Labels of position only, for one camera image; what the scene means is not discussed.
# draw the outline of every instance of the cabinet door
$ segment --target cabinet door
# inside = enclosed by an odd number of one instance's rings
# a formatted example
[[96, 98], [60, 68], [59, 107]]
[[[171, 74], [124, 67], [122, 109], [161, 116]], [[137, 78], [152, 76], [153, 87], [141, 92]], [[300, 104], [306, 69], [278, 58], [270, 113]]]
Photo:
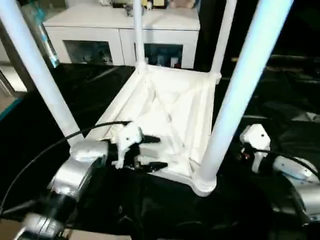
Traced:
[[46, 27], [61, 63], [123, 65], [118, 29]]
[[[136, 62], [136, 35], [133, 29], [120, 29], [124, 64]], [[198, 31], [143, 30], [144, 53], [151, 65], [192, 69], [198, 41]]]

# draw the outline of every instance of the wire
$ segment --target wire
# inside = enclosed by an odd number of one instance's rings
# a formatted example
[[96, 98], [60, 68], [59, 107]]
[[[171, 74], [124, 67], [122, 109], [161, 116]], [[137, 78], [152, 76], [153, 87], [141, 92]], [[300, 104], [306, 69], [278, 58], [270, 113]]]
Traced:
[[304, 161], [301, 161], [300, 159], [296, 158], [293, 155], [287, 154], [287, 153], [283, 153], [283, 152], [279, 152], [279, 151], [272, 151], [272, 150], [264, 150], [264, 149], [256, 149], [253, 148], [253, 151], [255, 152], [260, 152], [260, 153], [267, 153], [267, 154], [274, 154], [274, 155], [279, 155], [279, 156], [283, 156], [287, 159], [290, 159], [292, 161], [294, 161], [297, 164], [300, 164], [301, 166], [305, 167], [306, 169], [308, 169], [310, 172], [312, 172], [315, 176], [317, 176], [317, 178], [320, 181], [320, 174], [317, 170], [314, 170], [312, 167], [310, 167], [307, 163], [305, 163]]
[[48, 146], [46, 149], [44, 149], [42, 152], [40, 152], [34, 159], [32, 159], [16, 176], [15, 178], [13, 179], [13, 181], [11, 182], [9, 188], [7, 189], [4, 197], [3, 197], [3, 200], [1, 202], [1, 205], [0, 205], [0, 219], [2, 218], [2, 215], [3, 215], [3, 212], [4, 212], [4, 206], [5, 206], [5, 203], [6, 203], [6, 200], [8, 198], [8, 195], [13, 187], [13, 185], [16, 183], [16, 181], [20, 178], [20, 176], [25, 172], [26, 169], [28, 169], [35, 161], [37, 161], [43, 154], [45, 154], [47, 151], [51, 150], [52, 148], [54, 148], [55, 146], [63, 143], [64, 141], [67, 141], [68, 139], [71, 139], [79, 134], [83, 134], [85, 132], [88, 132], [92, 129], [96, 129], [96, 128], [100, 128], [100, 127], [104, 127], [104, 126], [109, 126], [109, 125], [117, 125], [117, 124], [122, 124], [122, 125], [127, 125], [128, 123], [130, 123], [129, 121], [111, 121], [111, 122], [104, 122], [104, 123], [100, 123], [100, 124], [97, 124], [97, 125], [94, 125], [94, 126], [90, 126], [90, 127], [87, 127], [85, 129], [82, 129], [82, 130], [79, 130], [79, 131], [76, 131], [62, 139], [60, 139], [59, 141], [51, 144], [50, 146]]

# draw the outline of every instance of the black tablecloth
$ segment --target black tablecloth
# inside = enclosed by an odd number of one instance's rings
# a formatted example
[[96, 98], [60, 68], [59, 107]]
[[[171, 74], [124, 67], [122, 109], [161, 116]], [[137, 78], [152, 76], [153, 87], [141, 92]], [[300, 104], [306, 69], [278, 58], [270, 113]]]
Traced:
[[[61, 64], [52, 75], [79, 127], [85, 128], [96, 123], [133, 71], [126, 66]], [[228, 83], [222, 80], [216, 87], [213, 122]], [[255, 175], [234, 156], [241, 130], [262, 123], [274, 149], [319, 165], [319, 124], [291, 121], [288, 114], [269, 105], [286, 103], [319, 113], [319, 98], [313, 95], [319, 86], [295, 73], [264, 73], [210, 196], [198, 197], [186, 185], [148, 174], [98, 169], [71, 226], [134, 239], [306, 239], [312, 226], [302, 227], [288, 181], [278, 174]], [[63, 135], [37, 92], [28, 93], [0, 121], [0, 134], [2, 199], [14, 176]], [[68, 152], [68, 144], [61, 144], [33, 164], [13, 188], [6, 208], [36, 198]], [[21, 211], [7, 217], [21, 220], [23, 216]]]

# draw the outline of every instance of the white plastic bracket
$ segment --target white plastic bracket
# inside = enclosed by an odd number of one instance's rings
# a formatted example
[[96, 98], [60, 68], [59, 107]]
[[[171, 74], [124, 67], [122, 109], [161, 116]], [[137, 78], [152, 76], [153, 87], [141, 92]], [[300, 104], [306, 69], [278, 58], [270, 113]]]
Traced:
[[[271, 139], [261, 124], [249, 125], [240, 135], [240, 141], [250, 144], [253, 148], [259, 150], [270, 150]], [[266, 152], [255, 152], [254, 161], [251, 170], [254, 173], [259, 172], [259, 166], [263, 158], [268, 155]]]
[[125, 126], [116, 137], [116, 145], [118, 147], [118, 161], [115, 168], [122, 169], [124, 167], [125, 155], [129, 151], [130, 146], [142, 142], [142, 131], [134, 122]]

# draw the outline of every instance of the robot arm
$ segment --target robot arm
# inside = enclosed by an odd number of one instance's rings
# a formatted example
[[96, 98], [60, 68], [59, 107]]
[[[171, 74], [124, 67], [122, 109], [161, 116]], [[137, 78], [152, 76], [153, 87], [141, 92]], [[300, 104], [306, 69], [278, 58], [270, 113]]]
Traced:
[[[74, 212], [81, 196], [86, 191], [98, 166], [115, 165], [117, 169], [126, 167], [144, 172], [154, 172], [166, 167], [163, 162], [148, 165], [137, 164], [136, 156], [140, 154], [139, 144], [157, 143], [159, 138], [144, 136], [141, 129], [129, 123], [119, 133], [117, 143], [109, 140], [89, 140], [77, 142], [70, 149], [70, 157], [59, 168], [48, 185], [48, 195], [40, 201], [34, 212], [28, 213], [23, 228], [15, 240], [57, 240], [64, 231], [64, 226]], [[125, 159], [127, 152], [130, 159]]]

